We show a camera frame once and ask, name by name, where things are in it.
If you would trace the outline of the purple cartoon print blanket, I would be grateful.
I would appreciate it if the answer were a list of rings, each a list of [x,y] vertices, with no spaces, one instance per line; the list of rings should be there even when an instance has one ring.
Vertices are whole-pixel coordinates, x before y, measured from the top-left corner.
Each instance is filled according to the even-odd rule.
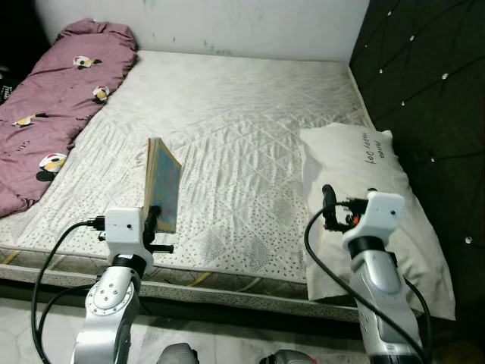
[[[73,22],[0,104],[0,218],[41,200],[77,135],[133,68],[136,51],[126,25]]]

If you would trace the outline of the black tufted headboard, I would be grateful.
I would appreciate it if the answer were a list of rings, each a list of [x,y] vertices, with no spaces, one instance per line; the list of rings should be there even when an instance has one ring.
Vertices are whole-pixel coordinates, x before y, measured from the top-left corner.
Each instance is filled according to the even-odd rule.
[[[368,0],[350,60],[439,236],[455,294],[446,333],[485,347],[485,0]]]

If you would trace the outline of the grey left robot leg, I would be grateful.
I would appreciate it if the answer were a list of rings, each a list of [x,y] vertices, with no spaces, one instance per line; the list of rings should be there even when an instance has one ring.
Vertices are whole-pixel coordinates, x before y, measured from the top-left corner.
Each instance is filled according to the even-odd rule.
[[[177,343],[165,347],[156,364],[200,364],[200,361],[197,351],[188,343]]]

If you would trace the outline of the white pillow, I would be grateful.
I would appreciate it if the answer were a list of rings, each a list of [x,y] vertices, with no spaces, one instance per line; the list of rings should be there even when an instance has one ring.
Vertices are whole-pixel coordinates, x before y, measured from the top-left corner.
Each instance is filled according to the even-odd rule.
[[[432,224],[410,187],[393,150],[393,136],[364,126],[328,124],[302,129],[302,161],[306,215],[323,207],[322,187],[329,184],[337,200],[365,198],[369,190],[392,192],[405,200],[399,228],[388,250],[397,256],[398,270],[427,301],[434,318],[456,318],[456,299],[446,257]]]

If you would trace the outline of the grey right robot leg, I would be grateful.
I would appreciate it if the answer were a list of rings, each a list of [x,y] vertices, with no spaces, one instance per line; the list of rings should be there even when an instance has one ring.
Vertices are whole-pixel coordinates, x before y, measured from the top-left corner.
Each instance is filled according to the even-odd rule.
[[[261,359],[258,364],[318,364],[318,361],[301,351],[280,349]]]

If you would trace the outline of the grey robot leg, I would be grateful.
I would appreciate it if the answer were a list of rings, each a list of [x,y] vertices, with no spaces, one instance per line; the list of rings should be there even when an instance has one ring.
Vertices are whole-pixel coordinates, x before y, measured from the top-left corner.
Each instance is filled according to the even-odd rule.
[[[280,349],[261,359],[258,364],[318,364],[318,361],[301,351]]]
[[[165,347],[156,364],[200,364],[200,361],[197,351],[188,343],[177,343]]]

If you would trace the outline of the colourful picture book yellow border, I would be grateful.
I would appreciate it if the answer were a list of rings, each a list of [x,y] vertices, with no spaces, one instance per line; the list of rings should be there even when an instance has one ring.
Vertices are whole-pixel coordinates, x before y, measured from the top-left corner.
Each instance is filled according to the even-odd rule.
[[[145,166],[145,216],[155,216],[155,232],[174,234],[177,232],[183,166],[159,136],[148,139]]]

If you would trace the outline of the white quilted mattress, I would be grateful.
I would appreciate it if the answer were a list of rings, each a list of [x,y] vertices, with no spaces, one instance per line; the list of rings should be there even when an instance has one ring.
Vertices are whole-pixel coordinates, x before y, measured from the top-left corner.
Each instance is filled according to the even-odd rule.
[[[148,279],[166,294],[305,300],[302,129],[371,127],[349,67],[141,51],[37,205],[0,218],[0,280],[32,282],[73,223],[141,207],[148,141],[181,164],[177,231]]]

